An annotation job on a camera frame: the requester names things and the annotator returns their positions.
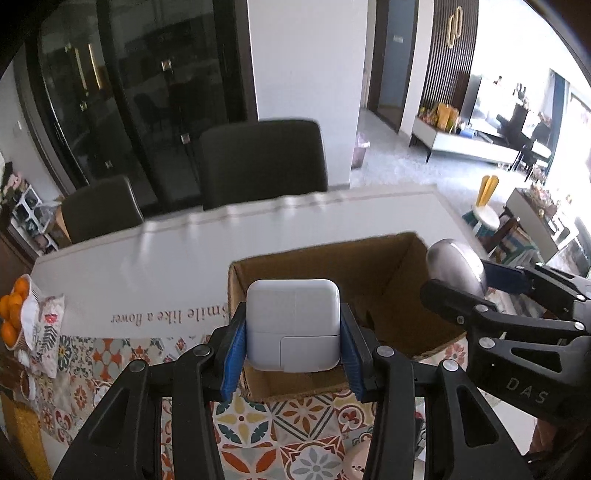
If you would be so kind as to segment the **printed snack bag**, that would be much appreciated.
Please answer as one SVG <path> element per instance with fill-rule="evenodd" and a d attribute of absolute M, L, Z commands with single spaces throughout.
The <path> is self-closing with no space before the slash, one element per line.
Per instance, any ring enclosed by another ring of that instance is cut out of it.
<path fill-rule="evenodd" d="M 32 371 L 52 379 L 57 375 L 58 345 L 64 313 L 64 295 L 40 300 L 32 295 L 23 304 L 21 313 L 21 326 Z"/>

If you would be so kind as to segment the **dark chair near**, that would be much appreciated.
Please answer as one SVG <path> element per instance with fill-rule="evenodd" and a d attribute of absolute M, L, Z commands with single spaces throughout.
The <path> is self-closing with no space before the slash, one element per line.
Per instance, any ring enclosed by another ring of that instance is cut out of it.
<path fill-rule="evenodd" d="M 205 210 L 329 188 L 321 129 L 314 120 L 221 125 L 201 134 L 198 146 Z"/>

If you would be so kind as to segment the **white square power adapter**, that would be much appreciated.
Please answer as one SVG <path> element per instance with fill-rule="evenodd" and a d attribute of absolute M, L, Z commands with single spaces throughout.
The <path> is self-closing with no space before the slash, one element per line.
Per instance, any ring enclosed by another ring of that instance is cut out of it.
<path fill-rule="evenodd" d="M 245 326 L 256 370 L 317 373 L 341 360 L 341 297 L 331 280 L 257 280 L 246 292 Z"/>

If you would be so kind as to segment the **pink trash bin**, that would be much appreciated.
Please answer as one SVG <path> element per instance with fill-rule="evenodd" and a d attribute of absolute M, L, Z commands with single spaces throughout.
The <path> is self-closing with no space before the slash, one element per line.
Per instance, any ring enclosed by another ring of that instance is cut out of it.
<path fill-rule="evenodd" d="M 366 138 L 363 133 L 356 134 L 356 145 L 353 149 L 353 161 L 352 169 L 361 169 L 363 167 L 363 161 L 370 148 L 370 141 Z"/>

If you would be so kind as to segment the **white shoe rack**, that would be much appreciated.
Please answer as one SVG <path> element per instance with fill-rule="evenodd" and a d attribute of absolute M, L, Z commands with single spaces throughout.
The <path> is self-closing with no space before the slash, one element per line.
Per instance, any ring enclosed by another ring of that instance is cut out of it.
<path fill-rule="evenodd" d="M 31 185 L 17 196 L 12 224 L 38 256 L 59 249 L 50 235 L 59 206 L 58 201 L 43 202 Z"/>

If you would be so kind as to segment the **striped cushion wooden chair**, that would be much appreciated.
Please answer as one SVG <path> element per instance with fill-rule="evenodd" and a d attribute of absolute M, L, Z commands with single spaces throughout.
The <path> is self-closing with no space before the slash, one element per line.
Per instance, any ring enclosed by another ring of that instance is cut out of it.
<path fill-rule="evenodd" d="M 495 235 L 500 238 L 493 241 L 494 248 L 489 258 L 496 263 L 510 267 L 529 267 L 543 262 L 538 246 L 522 228 L 519 217 L 509 218 Z"/>

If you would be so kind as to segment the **dark chair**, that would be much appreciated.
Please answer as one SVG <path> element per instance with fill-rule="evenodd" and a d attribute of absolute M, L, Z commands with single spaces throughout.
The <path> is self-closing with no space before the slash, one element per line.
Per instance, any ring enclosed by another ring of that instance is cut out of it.
<path fill-rule="evenodd" d="M 329 188 L 321 129 L 314 120 L 221 125 L 201 134 L 198 146 L 205 210 Z"/>
<path fill-rule="evenodd" d="M 63 200 L 61 211 L 73 244 L 143 223 L 130 182 L 124 175 L 102 179 L 77 190 Z"/>

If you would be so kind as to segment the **yellow bunny ear stool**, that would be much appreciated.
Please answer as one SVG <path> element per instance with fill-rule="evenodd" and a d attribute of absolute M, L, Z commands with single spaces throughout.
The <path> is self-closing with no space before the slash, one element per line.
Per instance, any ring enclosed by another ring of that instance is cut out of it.
<path fill-rule="evenodd" d="M 499 177 L 497 175 L 486 175 L 482 178 L 480 190 L 476 200 L 477 207 L 484 207 L 488 205 L 498 184 Z"/>

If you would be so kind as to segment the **oranges in bowl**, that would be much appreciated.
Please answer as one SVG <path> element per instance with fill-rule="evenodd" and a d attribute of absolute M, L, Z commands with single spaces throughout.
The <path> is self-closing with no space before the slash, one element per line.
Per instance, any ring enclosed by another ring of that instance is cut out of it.
<path fill-rule="evenodd" d="M 30 277 L 24 274 L 15 280 L 10 293 L 1 297 L 1 340 L 10 351 L 26 345 L 21 315 L 31 294 Z"/>

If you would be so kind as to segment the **brown cardboard box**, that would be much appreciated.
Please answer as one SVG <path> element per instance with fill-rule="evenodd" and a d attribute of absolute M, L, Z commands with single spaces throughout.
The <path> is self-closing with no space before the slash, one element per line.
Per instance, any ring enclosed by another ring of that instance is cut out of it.
<path fill-rule="evenodd" d="M 414 232 L 312 246 L 235 261 L 228 270 L 228 308 L 238 309 L 256 280 L 329 279 L 356 321 L 409 358 L 425 359 L 464 337 L 456 324 L 426 309 L 427 247 Z"/>

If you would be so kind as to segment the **pink round toy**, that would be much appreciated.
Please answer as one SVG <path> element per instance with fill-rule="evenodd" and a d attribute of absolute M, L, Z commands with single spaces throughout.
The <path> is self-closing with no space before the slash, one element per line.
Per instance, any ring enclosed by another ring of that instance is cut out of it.
<path fill-rule="evenodd" d="M 362 480 L 366 471 L 370 443 L 356 444 L 346 452 L 342 459 L 342 472 L 349 480 Z"/>

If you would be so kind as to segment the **patterned tile table runner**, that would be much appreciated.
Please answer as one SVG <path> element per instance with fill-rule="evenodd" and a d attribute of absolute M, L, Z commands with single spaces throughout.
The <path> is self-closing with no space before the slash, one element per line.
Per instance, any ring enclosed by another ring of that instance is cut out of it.
<path fill-rule="evenodd" d="M 199 337 L 62 336 L 54 378 L 34 376 L 42 442 L 55 470 L 116 377 L 136 359 L 171 362 Z M 346 452 L 373 434 L 376 407 L 349 390 L 254 402 L 240 393 L 211 407 L 214 438 L 228 479 L 342 479 Z"/>

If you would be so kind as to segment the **dark chair far left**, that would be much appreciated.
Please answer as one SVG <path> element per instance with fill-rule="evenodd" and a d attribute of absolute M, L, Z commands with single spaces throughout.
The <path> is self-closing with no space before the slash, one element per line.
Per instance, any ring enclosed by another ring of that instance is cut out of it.
<path fill-rule="evenodd" d="M 143 223 L 130 182 L 124 175 L 102 179 L 77 190 L 63 200 L 61 211 L 73 244 Z"/>

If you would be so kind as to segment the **white tv cabinet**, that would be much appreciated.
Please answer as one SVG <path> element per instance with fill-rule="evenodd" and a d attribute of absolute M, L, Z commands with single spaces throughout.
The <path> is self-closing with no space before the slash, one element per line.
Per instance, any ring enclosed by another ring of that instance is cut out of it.
<path fill-rule="evenodd" d="M 481 137 L 468 138 L 442 132 L 419 117 L 414 120 L 411 144 L 422 144 L 427 149 L 426 162 L 436 154 L 511 166 L 518 155 L 515 149 L 490 143 Z"/>

